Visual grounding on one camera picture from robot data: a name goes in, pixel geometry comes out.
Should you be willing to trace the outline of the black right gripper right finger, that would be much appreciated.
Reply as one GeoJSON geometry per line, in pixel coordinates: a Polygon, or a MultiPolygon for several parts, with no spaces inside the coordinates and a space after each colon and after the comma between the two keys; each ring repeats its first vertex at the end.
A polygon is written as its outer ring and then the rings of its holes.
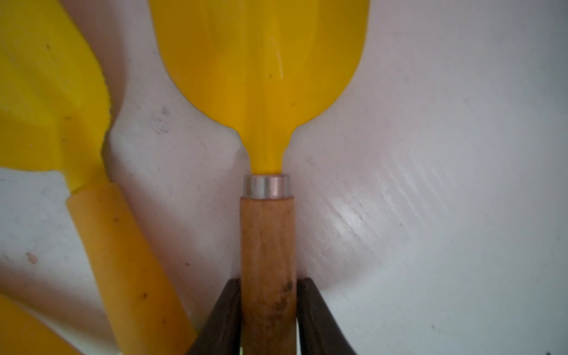
{"type": "Polygon", "coordinates": [[[350,354],[356,352],[337,325],[311,278],[297,281],[297,321],[301,354],[350,354]]]}

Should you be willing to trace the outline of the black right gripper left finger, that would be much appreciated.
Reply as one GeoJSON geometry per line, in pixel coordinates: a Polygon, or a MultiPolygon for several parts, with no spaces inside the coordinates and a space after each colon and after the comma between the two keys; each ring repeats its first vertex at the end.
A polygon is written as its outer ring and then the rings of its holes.
{"type": "Polygon", "coordinates": [[[241,325],[241,280],[230,279],[186,354],[240,354],[241,325]]]}

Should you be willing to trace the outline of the yellow square shovel yellow handle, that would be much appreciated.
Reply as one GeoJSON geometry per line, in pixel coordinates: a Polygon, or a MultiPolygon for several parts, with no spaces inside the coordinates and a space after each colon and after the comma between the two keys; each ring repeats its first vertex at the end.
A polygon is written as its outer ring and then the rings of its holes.
{"type": "Polygon", "coordinates": [[[64,338],[1,295],[1,354],[81,354],[64,338]]]}

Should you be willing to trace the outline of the yellow shovel wooden handle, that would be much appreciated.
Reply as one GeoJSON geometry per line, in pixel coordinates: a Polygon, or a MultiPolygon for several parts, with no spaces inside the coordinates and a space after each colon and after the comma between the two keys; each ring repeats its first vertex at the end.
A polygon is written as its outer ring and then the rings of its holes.
{"type": "Polygon", "coordinates": [[[368,1],[151,1],[164,66],[250,162],[240,202],[242,348],[297,351],[295,202],[283,157],[362,57],[368,1]]]}

